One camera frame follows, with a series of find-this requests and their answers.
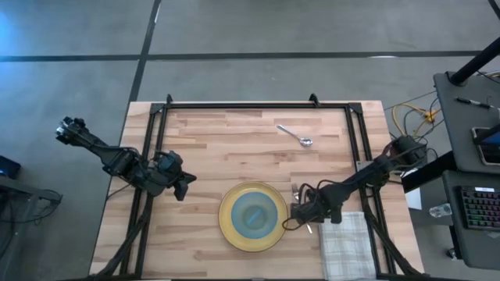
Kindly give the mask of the grey side desk with pole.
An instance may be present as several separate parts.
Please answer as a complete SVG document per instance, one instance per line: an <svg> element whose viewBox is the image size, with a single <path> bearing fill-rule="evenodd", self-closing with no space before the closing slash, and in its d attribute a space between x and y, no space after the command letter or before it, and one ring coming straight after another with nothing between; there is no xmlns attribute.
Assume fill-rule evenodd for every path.
<svg viewBox="0 0 500 281"><path fill-rule="evenodd" d="M500 83L484 76L472 76L462 86L456 86L448 81L445 73L437 73L433 79L457 168L469 173L500 175L500 165L485 165L480 160L471 130L500 123ZM494 108L463 104L455 97L479 101Z"/></svg>

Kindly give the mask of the grey side desk with keyboard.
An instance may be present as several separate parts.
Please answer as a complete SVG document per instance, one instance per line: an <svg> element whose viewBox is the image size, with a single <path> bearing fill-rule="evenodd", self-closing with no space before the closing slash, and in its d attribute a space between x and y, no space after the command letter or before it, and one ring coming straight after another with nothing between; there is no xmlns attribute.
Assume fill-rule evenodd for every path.
<svg viewBox="0 0 500 281"><path fill-rule="evenodd" d="M452 208L453 244L457 255L471 268L500 270L500 232L466 228L459 202L460 187L500 188L500 176L446 171L442 181Z"/></svg>

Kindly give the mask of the silver metal fork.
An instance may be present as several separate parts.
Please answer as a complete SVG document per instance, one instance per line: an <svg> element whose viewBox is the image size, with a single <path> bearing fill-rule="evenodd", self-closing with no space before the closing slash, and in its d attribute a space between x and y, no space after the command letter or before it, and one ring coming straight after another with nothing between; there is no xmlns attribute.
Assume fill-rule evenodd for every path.
<svg viewBox="0 0 500 281"><path fill-rule="evenodd" d="M293 183L291 185L291 189L292 189L291 193L292 193L293 202L294 203L298 203L299 202L299 199L298 199L298 195L299 195L298 185L296 183ZM312 230L311 226L306 226L306 229L308 230L309 234L313 234L313 230Z"/></svg>

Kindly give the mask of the black desk support bar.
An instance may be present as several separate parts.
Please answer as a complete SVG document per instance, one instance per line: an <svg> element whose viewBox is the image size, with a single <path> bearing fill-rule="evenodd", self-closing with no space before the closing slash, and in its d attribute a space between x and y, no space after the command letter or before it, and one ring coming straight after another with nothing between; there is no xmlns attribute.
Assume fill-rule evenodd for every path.
<svg viewBox="0 0 500 281"><path fill-rule="evenodd" d="M455 157L452 151L402 177L404 193L413 191L425 183L441 177L442 173L447 170L456 170Z"/></svg>

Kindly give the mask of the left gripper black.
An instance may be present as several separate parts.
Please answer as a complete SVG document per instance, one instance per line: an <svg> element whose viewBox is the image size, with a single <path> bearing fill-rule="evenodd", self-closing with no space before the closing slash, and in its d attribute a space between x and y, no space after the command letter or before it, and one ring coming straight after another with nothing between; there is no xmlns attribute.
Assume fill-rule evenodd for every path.
<svg viewBox="0 0 500 281"><path fill-rule="evenodd" d="M183 160L174 151L155 153L149 180L153 183L152 195L160 195L165 189L174 187L174 196L183 201L188 191L188 183L197 180L197 176L183 172Z"/></svg>

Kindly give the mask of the light blue bowl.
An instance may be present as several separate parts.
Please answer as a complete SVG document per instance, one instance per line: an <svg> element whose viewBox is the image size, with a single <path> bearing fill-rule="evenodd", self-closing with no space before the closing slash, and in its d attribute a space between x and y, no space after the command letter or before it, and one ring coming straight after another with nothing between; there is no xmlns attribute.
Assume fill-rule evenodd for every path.
<svg viewBox="0 0 500 281"><path fill-rule="evenodd" d="M268 236L277 224L277 206L261 192L241 195L231 209L231 222L236 231L248 239Z"/></svg>

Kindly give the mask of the yellow round plate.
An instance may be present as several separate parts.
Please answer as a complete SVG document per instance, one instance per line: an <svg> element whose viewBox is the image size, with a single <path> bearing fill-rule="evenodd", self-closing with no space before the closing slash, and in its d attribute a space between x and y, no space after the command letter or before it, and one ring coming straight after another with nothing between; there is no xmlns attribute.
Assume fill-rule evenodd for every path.
<svg viewBox="0 0 500 281"><path fill-rule="evenodd" d="M243 194L261 192L268 195L277 206L277 224L274 230L266 237L248 239L239 234L231 222L231 209L235 201ZM245 182L230 189L221 201L218 220L221 233L234 247L245 252L261 252L273 247L284 235L284 222L288 218L288 206L278 190L267 183Z"/></svg>

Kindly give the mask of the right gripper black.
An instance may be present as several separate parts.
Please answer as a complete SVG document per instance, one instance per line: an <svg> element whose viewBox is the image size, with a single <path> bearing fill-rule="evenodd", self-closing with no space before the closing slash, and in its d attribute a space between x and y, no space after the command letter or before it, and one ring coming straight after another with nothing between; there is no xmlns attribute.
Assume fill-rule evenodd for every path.
<svg viewBox="0 0 500 281"><path fill-rule="evenodd" d="M319 190L309 189L305 192L308 199L303 205L291 204L291 218L301 219L298 227L312 226L317 222L324 222L329 219L333 224L342 222L341 209L344 202L344 195L336 187L322 187Z"/></svg>

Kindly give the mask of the black round pole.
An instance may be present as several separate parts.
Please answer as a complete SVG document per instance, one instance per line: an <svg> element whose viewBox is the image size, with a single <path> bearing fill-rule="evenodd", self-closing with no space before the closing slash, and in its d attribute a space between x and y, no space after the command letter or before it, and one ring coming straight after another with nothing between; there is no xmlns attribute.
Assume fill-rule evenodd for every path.
<svg viewBox="0 0 500 281"><path fill-rule="evenodd" d="M487 65L500 54L500 37L489 44L483 51L471 59L456 73L448 74L448 81L456 86L462 86L476 71Z"/></svg>

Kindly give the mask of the black backlit keyboard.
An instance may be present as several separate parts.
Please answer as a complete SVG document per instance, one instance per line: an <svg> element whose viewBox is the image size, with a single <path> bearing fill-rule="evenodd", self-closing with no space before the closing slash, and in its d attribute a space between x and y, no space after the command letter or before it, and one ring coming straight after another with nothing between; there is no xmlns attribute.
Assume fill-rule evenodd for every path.
<svg viewBox="0 0 500 281"><path fill-rule="evenodd" d="M500 188L460 187L466 228L500 232Z"/></svg>

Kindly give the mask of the tablet with dark screen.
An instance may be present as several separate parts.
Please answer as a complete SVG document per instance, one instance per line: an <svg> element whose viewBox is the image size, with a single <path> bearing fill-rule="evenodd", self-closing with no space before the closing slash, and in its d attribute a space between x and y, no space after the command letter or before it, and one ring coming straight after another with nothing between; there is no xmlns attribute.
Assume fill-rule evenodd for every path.
<svg viewBox="0 0 500 281"><path fill-rule="evenodd" d="M500 123L493 127L473 127L473 144L485 165L500 165Z"/></svg>

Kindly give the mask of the white checked cloth napkin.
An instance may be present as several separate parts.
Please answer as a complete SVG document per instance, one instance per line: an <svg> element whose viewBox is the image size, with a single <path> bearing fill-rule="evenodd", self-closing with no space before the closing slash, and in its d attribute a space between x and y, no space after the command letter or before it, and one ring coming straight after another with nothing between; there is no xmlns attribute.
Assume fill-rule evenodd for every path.
<svg viewBox="0 0 500 281"><path fill-rule="evenodd" d="M376 269L362 212L343 212L342 222L319 224L323 274L327 281L375 279Z"/></svg>

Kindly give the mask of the black box device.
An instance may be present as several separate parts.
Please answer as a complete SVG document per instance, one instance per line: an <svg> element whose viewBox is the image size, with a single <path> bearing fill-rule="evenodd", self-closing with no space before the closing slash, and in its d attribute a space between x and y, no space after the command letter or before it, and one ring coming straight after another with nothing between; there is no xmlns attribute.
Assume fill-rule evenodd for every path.
<svg viewBox="0 0 500 281"><path fill-rule="evenodd" d="M21 164L0 155L0 176L16 180L21 170Z"/></svg>

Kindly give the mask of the silver metal spoon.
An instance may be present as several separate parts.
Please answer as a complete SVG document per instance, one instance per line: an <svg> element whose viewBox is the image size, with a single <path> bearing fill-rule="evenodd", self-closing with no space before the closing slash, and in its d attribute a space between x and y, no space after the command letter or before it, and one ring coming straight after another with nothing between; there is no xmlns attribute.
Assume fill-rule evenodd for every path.
<svg viewBox="0 0 500 281"><path fill-rule="evenodd" d="M303 146L305 148L309 148L313 145L313 141L310 138L300 137L299 135L291 132L290 130L288 130L286 127L284 127L282 125L277 125L277 129L282 130L285 133L287 133L288 135L292 136L294 139L296 139L300 143L301 146Z"/></svg>

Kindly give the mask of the white paper sheet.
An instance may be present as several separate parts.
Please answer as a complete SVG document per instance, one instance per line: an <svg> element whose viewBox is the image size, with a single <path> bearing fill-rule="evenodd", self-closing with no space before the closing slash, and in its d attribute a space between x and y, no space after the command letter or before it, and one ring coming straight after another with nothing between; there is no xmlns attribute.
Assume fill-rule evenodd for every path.
<svg viewBox="0 0 500 281"><path fill-rule="evenodd" d="M409 171L403 172L400 175L400 178L403 179L411 173L417 171L418 168L410 169ZM405 193L405 199L408 205L408 208L415 210L422 210L422 201L421 201L421 193L420 188L416 188L415 190L409 191Z"/></svg>

